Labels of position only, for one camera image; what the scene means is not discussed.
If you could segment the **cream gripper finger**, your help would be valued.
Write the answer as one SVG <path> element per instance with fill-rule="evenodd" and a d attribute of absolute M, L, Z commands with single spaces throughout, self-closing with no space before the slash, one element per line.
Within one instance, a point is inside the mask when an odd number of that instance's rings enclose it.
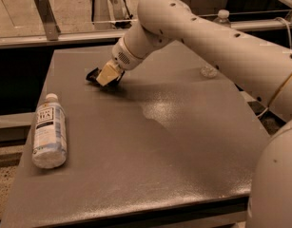
<path fill-rule="evenodd" d="M 124 73 L 124 71 L 120 68 L 119 64 L 113 60 L 109 60 L 101 69 L 97 81 L 101 86 L 106 86 L 107 83 L 118 78 L 122 73 Z"/>

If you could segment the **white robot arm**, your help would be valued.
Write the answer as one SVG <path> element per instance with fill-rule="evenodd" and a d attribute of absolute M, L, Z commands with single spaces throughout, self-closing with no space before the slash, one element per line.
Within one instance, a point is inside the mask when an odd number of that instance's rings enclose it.
<path fill-rule="evenodd" d="M 137 22 L 119 39 L 97 82 L 120 79 L 153 51 L 183 43 L 284 120 L 253 175 L 245 228 L 292 228 L 292 49 L 193 14 L 180 0 L 139 0 Z"/>

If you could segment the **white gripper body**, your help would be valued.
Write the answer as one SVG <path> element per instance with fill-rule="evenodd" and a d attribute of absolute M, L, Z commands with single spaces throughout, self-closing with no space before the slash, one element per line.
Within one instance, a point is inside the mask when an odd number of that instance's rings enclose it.
<path fill-rule="evenodd" d="M 136 22 L 113 47 L 111 61 L 118 70 L 132 70 L 152 52 L 170 42 L 170 39 L 149 32 Z"/>

